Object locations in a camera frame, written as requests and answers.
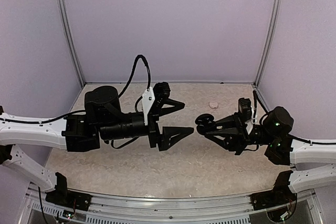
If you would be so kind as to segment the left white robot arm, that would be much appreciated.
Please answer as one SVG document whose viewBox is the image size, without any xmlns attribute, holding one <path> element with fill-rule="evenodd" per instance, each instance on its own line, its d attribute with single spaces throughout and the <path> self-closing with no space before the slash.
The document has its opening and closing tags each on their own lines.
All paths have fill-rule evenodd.
<svg viewBox="0 0 336 224">
<path fill-rule="evenodd" d="M 147 88 L 142 95 L 142 111 L 124 113 L 113 86 L 101 86 L 85 94 L 85 108 L 54 119 L 22 118 L 1 113 L 1 164 L 27 176 L 41 191 L 52 194 L 66 206 L 73 201 L 66 177 L 39 166 L 19 148 L 21 144 L 46 146 L 67 152 L 89 152 L 101 141 L 125 139 L 132 143 L 147 136 L 151 148 L 166 151 L 191 135 L 191 127 L 159 127 L 159 119 L 184 108 L 170 98 L 166 82 Z"/>
</svg>

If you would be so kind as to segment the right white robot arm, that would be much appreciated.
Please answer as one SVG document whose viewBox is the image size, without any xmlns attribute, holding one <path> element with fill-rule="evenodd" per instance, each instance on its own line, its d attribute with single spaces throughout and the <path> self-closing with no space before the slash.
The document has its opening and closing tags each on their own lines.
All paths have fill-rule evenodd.
<svg viewBox="0 0 336 224">
<path fill-rule="evenodd" d="M 281 204 L 290 194 L 335 183 L 335 141 L 306 140 L 290 134 L 294 120 L 277 106 L 256 119 L 256 108 L 239 105 L 238 111 L 220 120 L 211 114 L 196 120 L 197 132 L 223 149 L 241 155 L 249 146 L 265 146 L 264 155 L 274 165 L 288 166 L 269 192 L 273 205 Z"/>
</svg>

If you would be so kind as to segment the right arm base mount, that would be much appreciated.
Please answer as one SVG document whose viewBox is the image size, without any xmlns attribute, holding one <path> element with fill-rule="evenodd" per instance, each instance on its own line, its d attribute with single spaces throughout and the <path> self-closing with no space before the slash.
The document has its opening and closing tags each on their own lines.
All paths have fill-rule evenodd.
<svg viewBox="0 0 336 224">
<path fill-rule="evenodd" d="M 296 199 L 297 195 L 291 191 L 269 190 L 254 193 L 250 196 L 254 211 L 280 206 L 290 203 L 291 200 L 295 201 Z"/>
</svg>

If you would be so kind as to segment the pink earbud charging case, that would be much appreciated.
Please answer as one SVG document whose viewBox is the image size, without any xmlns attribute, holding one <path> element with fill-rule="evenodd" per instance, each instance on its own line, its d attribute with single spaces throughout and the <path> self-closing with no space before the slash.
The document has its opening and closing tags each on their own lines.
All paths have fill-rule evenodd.
<svg viewBox="0 0 336 224">
<path fill-rule="evenodd" d="M 218 108 L 218 103 L 216 101 L 211 101 L 208 103 L 209 107 L 211 109 L 217 109 Z"/>
</svg>

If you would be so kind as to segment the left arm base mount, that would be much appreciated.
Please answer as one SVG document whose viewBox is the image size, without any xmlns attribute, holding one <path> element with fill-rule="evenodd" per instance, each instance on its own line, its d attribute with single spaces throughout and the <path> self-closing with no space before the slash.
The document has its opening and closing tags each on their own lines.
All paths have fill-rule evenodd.
<svg viewBox="0 0 336 224">
<path fill-rule="evenodd" d="M 71 208 L 73 210 L 88 211 L 92 196 L 68 190 L 65 195 L 56 190 L 46 194 L 46 201 L 55 205 Z"/>
</svg>

